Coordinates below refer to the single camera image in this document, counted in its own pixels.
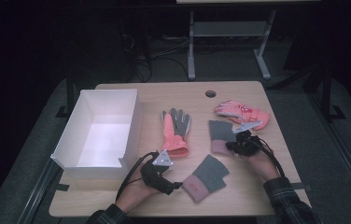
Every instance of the sleeve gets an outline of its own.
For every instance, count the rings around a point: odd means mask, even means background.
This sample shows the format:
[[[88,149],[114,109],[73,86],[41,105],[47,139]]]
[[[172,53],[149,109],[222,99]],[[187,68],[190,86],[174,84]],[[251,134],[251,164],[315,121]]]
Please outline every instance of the sleeve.
[[[114,203],[105,211],[99,210],[93,213],[86,224],[129,224],[133,223]]]
[[[300,200],[286,177],[268,180],[263,187],[278,223],[322,223],[312,208]]]

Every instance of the white metal stand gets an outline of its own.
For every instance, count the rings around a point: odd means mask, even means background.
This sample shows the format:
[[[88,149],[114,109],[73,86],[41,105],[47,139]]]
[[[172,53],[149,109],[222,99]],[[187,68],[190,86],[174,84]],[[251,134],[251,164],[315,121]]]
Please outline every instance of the white metal stand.
[[[261,36],[262,42],[258,49],[254,49],[254,55],[263,78],[270,79],[271,75],[262,56],[272,30],[275,12],[275,10],[271,11],[267,21],[195,21],[193,11],[191,11],[188,79],[194,80],[196,78],[193,56],[193,37],[195,36]]]

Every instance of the folded glove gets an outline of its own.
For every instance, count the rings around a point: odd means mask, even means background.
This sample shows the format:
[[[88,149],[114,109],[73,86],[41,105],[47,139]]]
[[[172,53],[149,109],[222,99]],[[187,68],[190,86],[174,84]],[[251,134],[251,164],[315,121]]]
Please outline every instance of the folded glove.
[[[256,131],[264,128],[270,117],[268,113],[260,111],[257,108],[250,108],[233,100],[219,104],[214,108],[214,111],[218,115],[226,116],[236,123],[261,121],[261,125],[253,128]]]
[[[211,151],[233,157],[234,152],[226,147],[227,142],[236,141],[236,134],[232,131],[232,124],[225,121],[209,120],[208,127],[210,129]]]
[[[182,110],[176,111],[174,108],[170,113],[161,112],[164,135],[162,149],[167,149],[170,157],[185,157],[189,151],[186,140],[190,130],[190,115],[184,114]]]
[[[198,168],[183,181],[182,188],[198,203],[210,193],[225,188],[222,178],[228,174],[229,171],[222,162],[207,155]]]

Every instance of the background table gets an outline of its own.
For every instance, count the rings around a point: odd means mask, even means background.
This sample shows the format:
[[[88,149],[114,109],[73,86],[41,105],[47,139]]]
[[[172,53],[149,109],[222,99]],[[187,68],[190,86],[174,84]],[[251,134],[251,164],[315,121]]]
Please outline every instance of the background table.
[[[98,90],[138,89],[143,108],[138,155],[160,150],[163,144],[161,112],[172,107],[183,109],[191,116],[187,142],[188,157],[173,159],[171,170],[164,177],[171,182],[183,181],[211,154],[208,121],[228,119],[217,116],[213,109],[227,100],[237,100],[271,114],[267,126],[261,131],[252,131],[265,140],[274,150],[286,176],[291,183],[300,183],[298,172],[288,152],[274,112],[261,84],[247,82],[180,82],[144,84],[103,84]],[[217,95],[209,98],[207,91]],[[171,195],[155,195],[134,209],[130,215],[136,217],[193,217],[193,216],[264,216],[274,213],[262,188],[262,180],[253,173],[246,162],[236,158],[215,155],[225,164],[230,174],[224,177],[227,186],[209,195],[200,203],[194,203],[183,189]],[[115,201],[122,180],[73,179],[63,174],[60,185],[69,186],[67,191],[57,190],[49,212],[55,217],[90,216],[94,211],[106,209]],[[304,189],[296,190],[301,200],[309,203]]]

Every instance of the gray carpet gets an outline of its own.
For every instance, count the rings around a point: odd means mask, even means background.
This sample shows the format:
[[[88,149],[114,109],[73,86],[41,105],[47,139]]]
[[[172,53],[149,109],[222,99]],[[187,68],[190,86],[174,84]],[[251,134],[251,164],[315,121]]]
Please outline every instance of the gray carpet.
[[[265,52],[264,57],[273,74],[271,80],[264,80],[260,76],[252,47],[248,44],[212,54],[196,54],[196,81],[257,80],[264,86],[270,86],[291,73],[282,71],[289,43],[273,42]],[[166,57],[177,59],[186,66],[186,53]],[[171,60],[157,60],[153,63],[155,70],[150,82],[187,81],[180,64]],[[143,68],[140,69],[142,73],[146,72]],[[311,99],[315,96],[302,91],[303,81],[302,78],[280,91],[267,91],[269,100],[302,182],[308,187],[307,194],[313,209],[325,223],[351,223],[350,174],[329,134],[326,122],[315,109]],[[132,82],[140,80],[134,77]],[[342,85],[334,81],[332,86],[332,103],[338,105],[346,116],[346,119],[335,120],[333,126],[351,149],[351,99]],[[48,99],[47,106],[0,189],[0,223],[18,223],[32,190],[42,179],[44,168],[48,168],[49,155],[66,123],[65,119],[56,118],[61,106],[66,106],[65,81],[59,84]],[[57,218],[49,215],[50,201],[61,173],[58,167],[48,169],[48,187],[44,188],[36,212],[32,210],[31,219],[20,223],[64,224],[86,221],[85,217]],[[259,217],[258,222],[275,223],[275,220],[273,217]]]

